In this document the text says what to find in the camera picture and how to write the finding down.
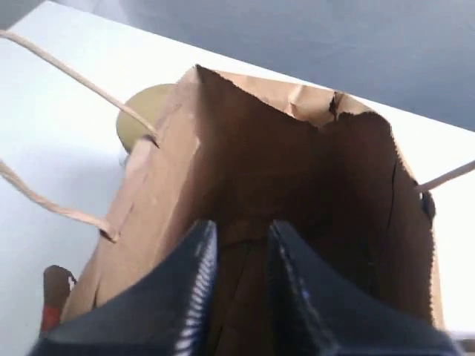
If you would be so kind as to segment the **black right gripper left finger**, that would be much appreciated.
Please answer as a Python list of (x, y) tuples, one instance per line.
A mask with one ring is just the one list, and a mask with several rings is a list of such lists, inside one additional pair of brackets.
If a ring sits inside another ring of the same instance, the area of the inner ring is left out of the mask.
[(31, 355), (204, 355), (217, 275), (217, 229), (198, 220), (149, 274), (43, 334)]

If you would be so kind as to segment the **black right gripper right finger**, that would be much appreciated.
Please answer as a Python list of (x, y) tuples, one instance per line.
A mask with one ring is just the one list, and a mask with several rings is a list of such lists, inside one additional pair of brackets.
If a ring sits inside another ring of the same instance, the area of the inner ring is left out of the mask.
[(277, 355), (459, 355), (444, 332), (334, 271), (287, 222), (269, 227), (268, 303)]

